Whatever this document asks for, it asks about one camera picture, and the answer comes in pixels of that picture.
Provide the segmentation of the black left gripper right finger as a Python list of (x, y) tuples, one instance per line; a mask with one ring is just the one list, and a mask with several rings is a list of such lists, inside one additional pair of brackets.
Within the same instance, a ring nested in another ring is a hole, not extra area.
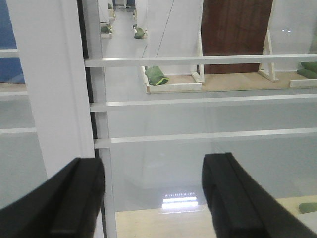
[(206, 154), (202, 189), (218, 238), (315, 238), (260, 186), (232, 153)]

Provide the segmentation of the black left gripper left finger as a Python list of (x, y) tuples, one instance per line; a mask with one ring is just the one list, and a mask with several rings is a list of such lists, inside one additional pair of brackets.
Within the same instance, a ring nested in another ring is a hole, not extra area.
[(101, 159), (75, 158), (0, 211), (2, 238), (92, 238), (105, 193)]

